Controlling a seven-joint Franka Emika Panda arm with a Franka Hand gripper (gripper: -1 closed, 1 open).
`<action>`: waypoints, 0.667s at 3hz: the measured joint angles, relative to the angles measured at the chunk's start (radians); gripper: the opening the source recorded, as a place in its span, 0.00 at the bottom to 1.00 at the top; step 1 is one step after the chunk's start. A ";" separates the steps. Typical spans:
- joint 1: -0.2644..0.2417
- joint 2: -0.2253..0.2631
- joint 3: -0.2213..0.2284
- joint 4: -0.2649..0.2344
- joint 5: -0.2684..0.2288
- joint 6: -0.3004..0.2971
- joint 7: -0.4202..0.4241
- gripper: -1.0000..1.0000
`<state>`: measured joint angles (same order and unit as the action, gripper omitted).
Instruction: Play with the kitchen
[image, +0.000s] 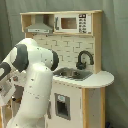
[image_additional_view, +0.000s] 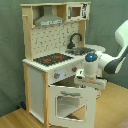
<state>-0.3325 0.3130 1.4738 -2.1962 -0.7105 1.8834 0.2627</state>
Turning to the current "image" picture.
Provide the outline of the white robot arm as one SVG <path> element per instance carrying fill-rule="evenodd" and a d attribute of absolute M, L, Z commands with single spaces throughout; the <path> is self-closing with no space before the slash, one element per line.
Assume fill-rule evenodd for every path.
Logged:
<path fill-rule="evenodd" d="M 55 51 L 39 47 L 31 38 L 17 43 L 0 64 L 0 82 L 13 70 L 25 71 L 26 83 L 20 108 L 7 128 L 38 128 L 48 107 L 53 71 L 59 58 Z"/>

